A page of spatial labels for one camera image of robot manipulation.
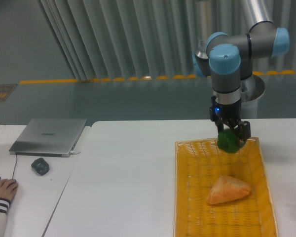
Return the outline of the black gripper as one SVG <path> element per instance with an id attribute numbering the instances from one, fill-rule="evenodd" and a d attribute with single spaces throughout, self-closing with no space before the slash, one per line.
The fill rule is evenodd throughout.
<path id="1" fill-rule="evenodd" d="M 229 120 L 228 127 L 230 129 L 232 141 L 238 148 L 245 145 L 246 141 L 251 137 L 251 125 L 248 121 L 242 121 L 241 99 L 232 104 L 220 104 L 217 102 L 216 95 L 211 97 L 212 106 L 209 108 L 210 120 L 217 127 L 218 134 L 224 131 L 224 125 Z"/>

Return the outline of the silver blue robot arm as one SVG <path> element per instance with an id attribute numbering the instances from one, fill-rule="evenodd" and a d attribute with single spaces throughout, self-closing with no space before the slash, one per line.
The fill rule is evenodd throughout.
<path id="1" fill-rule="evenodd" d="M 264 82 L 253 75 L 252 60 L 281 56 L 290 48 L 288 30 L 274 25 L 265 1 L 242 0 L 240 5 L 248 33 L 213 33 L 205 51 L 193 57 L 195 71 L 211 77 L 210 120 L 218 130 L 218 147 L 228 153 L 237 152 L 251 137 L 250 123 L 241 120 L 242 105 L 265 91 Z"/>

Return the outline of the person's hand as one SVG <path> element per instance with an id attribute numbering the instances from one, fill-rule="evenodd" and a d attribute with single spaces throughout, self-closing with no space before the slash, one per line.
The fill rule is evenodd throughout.
<path id="1" fill-rule="evenodd" d="M 18 190 L 18 183 L 15 179 L 0 180 L 0 198 L 12 202 Z"/>

